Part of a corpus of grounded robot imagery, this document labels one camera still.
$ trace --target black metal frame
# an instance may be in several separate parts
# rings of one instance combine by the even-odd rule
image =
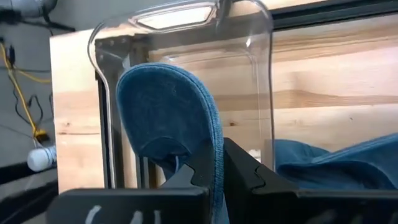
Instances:
[[[213,223],[397,223],[396,190],[300,189],[224,138],[227,215]],[[47,210],[48,224],[209,224],[214,148],[209,139],[158,189],[75,189]]]
[[[327,0],[322,2],[315,2],[311,4],[304,4],[299,6],[286,7],[282,9],[271,10],[272,17],[274,19],[273,31],[287,30],[287,29],[298,29],[301,27],[308,26],[320,26],[324,24],[350,21],[354,19],[364,19],[368,17],[384,16],[389,14],[398,13],[398,0]],[[263,27],[246,27],[248,20],[256,19],[256,15],[250,16],[239,16],[224,23],[230,28],[226,32],[218,33],[217,37],[214,37],[214,29],[216,24],[206,26],[197,30],[172,32],[168,34],[157,34],[157,35],[135,35],[122,36],[122,37],[111,37],[106,39],[96,40],[96,59],[99,67],[103,70],[103,73],[108,74],[112,77],[112,74],[118,73],[115,71],[115,63],[119,63],[119,69],[123,69],[120,61],[115,60],[112,56],[104,56],[101,54],[101,49],[106,49],[114,55],[120,57],[130,56],[131,65],[137,63],[146,62],[144,58],[137,58],[137,55],[145,55],[150,50],[162,49],[167,47],[173,47],[178,45],[192,45],[199,44],[215,40],[226,40],[238,37],[244,37],[250,31],[254,31],[254,34],[258,31],[261,32]],[[146,45],[146,43],[156,43],[158,45]],[[140,51],[140,54],[135,54],[134,51]],[[99,98],[100,98],[100,110],[101,110],[101,126],[103,136],[103,152],[104,152],[104,172],[105,172],[105,187],[111,188],[111,182],[109,181],[109,149],[107,147],[107,141],[109,136],[106,127],[106,93],[104,90],[104,84],[100,78],[96,78],[99,86]],[[115,122],[116,127],[120,128],[119,117],[117,113],[112,114],[112,120]],[[113,133],[113,139],[121,140],[120,131]],[[123,172],[123,152],[119,150],[121,148],[121,142],[113,142],[114,155],[113,163],[115,164],[116,170],[114,174],[116,176],[116,188],[124,187],[124,172]],[[150,187],[154,184],[154,180],[150,180],[148,175],[150,172],[154,172],[154,165],[148,161],[144,161],[143,158],[137,159],[137,171],[138,171],[138,183],[139,187]]]
[[[26,162],[0,167],[0,185],[24,177],[46,172],[32,171]],[[23,223],[45,212],[51,201],[58,195],[58,181],[49,182],[36,189],[17,192],[0,200],[0,223]]]

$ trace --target blue denim fabric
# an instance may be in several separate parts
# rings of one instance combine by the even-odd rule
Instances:
[[[398,134],[336,152],[297,141],[275,140],[276,172],[303,189],[398,188]]]
[[[167,179],[203,140],[212,140],[216,223],[223,204],[224,142],[215,101],[204,84],[182,68],[143,63],[121,76],[116,102],[134,152],[160,166]]]

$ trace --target white marking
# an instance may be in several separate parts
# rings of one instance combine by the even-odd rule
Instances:
[[[162,223],[162,217],[160,216],[160,211],[159,210],[155,210],[154,214],[155,214],[155,224],[161,224]]]
[[[143,223],[144,223],[144,216],[142,212],[140,211],[134,212],[134,216],[132,217],[130,224],[143,224]]]
[[[255,158],[257,161],[261,162],[261,150],[260,149],[250,149],[250,156]]]
[[[246,47],[249,47],[249,46],[250,46],[250,44],[251,44],[251,39],[250,39],[250,38],[248,38],[248,40],[246,41]]]
[[[95,215],[101,210],[101,206],[95,205],[87,214],[85,224],[92,224]]]

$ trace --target black cable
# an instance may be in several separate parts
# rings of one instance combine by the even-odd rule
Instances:
[[[17,134],[21,134],[21,135],[23,135],[23,136],[26,136],[26,137],[32,139],[32,136],[29,136],[28,134],[22,133],[22,132],[20,132],[20,131],[18,131],[18,130],[15,130],[14,128],[9,127],[9,126],[6,126],[6,125],[4,125],[4,124],[0,124],[0,128],[7,129],[7,130],[9,130],[9,131],[12,131],[12,132],[17,133]]]
[[[12,84],[12,87],[13,87],[12,94],[14,95],[14,98],[15,98],[15,100],[16,100],[16,101],[15,101],[15,105],[14,105],[14,110],[15,110],[15,112],[17,113],[18,117],[20,117],[20,118],[21,118],[22,120],[24,120],[28,125],[30,125],[29,121],[28,121],[25,117],[23,117],[23,116],[20,114],[20,112],[18,111],[19,99],[18,99],[18,96],[17,96],[16,88],[15,88],[15,85],[14,85],[14,83],[12,82],[10,76],[8,76],[8,79],[10,80],[10,82],[11,82],[11,84]]]
[[[19,21],[22,24],[27,24],[31,26],[36,26],[36,27],[44,27],[44,28],[53,28],[53,29],[60,29],[60,30],[65,30],[69,32],[76,32],[76,29],[73,27],[69,27],[63,24],[59,24],[57,22],[52,22],[51,24],[44,24],[42,22],[32,22],[32,21]]]
[[[8,63],[10,64],[11,69],[14,69],[16,59],[15,59],[15,48],[12,45],[10,45],[10,47],[8,48],[7,60]]]
[[[52,102],[53,102],[53,100],[52,100],[52,92],[49,95],[49,102],[50,102],[51,115],[52,115],[52,118],[54,119],[54,108],[53,108],[53,104],[52,104]]]
[[[50,35],[54,36],[54,33],[52,32],[52,30],[49,27],[47,29],[50,31]]]
[[[39,110],[40,110],[40,118],[35,122],[35,125],[38,126],[43,121],[43,108],[42,108],[42,105],[40,104],[39,99],[36,94],[33,94],[32,96],[30,96],[29,100],[27,101],[26,105],[28,108],[32,107],[33,99],[36,100],[37,106],[39,107]]]
[[[18,110],[19,98],[18,98],[17,93],[16,93],[16,88],[15,88],[15,85],[14,85],[14,83],[12,82],[10,76],[8,76],[8,79],[9,79],[10,82],[12,83],[12,87],[13,87],[12,94],[14,95],[14,98],[16,99],[16,102],[15,102],[15,105],[14,105],[14,110],[15,110],[16,114],[18,115],[18,117],[20,117],[20,118],[21,118],[22,120],[24,120],[28,125],[30,125],[30,122],[29,122],[25,117],[23,117],[23,115],[21,115],[21,113],[20,113],[19,110]],[[40,110],[40,118],[35,122],[35,124],[37,125],[37,124],[40,124],[40,123],[43,121],[44,113],[43,113],[42,105],[40,104],[39,98],[37,97],[36,94],[33,94],[32,96],[30,96],[30,98],[28,99],[28,101],[27,101],[27,103],[26,103],[26,106],[27,106],[28,108],[31,108],[31,107],[32,107],[32,100],[33,100],[33,99],[36,101],[37,106],[39,107],[39,110]]]

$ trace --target white cylinder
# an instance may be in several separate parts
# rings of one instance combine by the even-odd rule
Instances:
[[[42,171],[57,163],[57,151],[55,146],[33,149],[27,156],[27,165],[35,172]]]

